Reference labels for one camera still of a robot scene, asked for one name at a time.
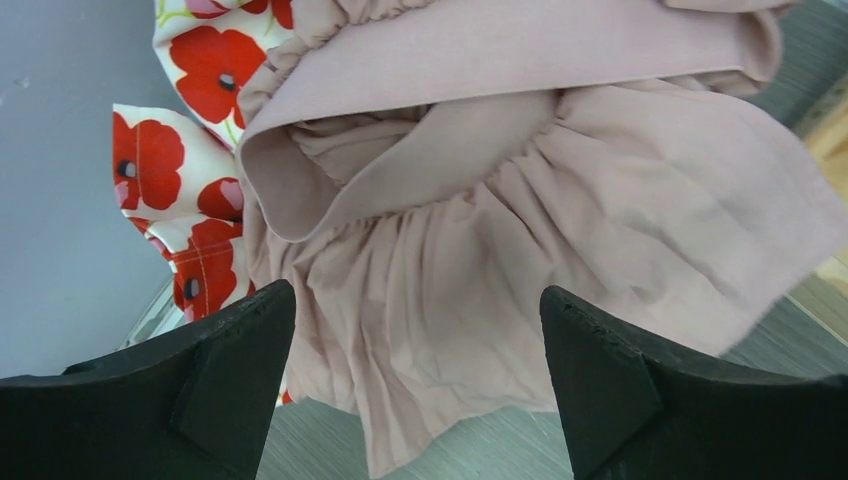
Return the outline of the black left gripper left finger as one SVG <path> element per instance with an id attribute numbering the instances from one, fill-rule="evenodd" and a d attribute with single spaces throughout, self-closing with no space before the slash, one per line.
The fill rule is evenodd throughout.
<path id="1" fill-rule="evenodd" d="M 252 479 L 295 329 L 276 281 L 55 376 L 1 382 L 5 479 Z"/>

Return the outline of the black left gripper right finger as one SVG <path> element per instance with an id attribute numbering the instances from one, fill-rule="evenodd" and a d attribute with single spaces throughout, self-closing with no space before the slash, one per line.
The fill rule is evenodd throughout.
<path id="1" fill-rule="evenodd" d="M 578 479 L 843 479 L 847 379 L 728 362 L 547 287 L 545 354 Z"/>

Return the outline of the pink pleated skirt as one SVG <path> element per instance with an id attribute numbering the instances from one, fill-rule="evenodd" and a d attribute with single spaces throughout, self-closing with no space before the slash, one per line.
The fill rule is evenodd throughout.
<path id="1" fill-rule="evenodd" d="M 238 97 L 244 244 L 297 296 L 290 395 L 355 414 L 369 473 L 457 422 L 551 411 L 561 286 L 722 354 L 847 241 L 749 102 L 789 1 L 295 1 Z"/>

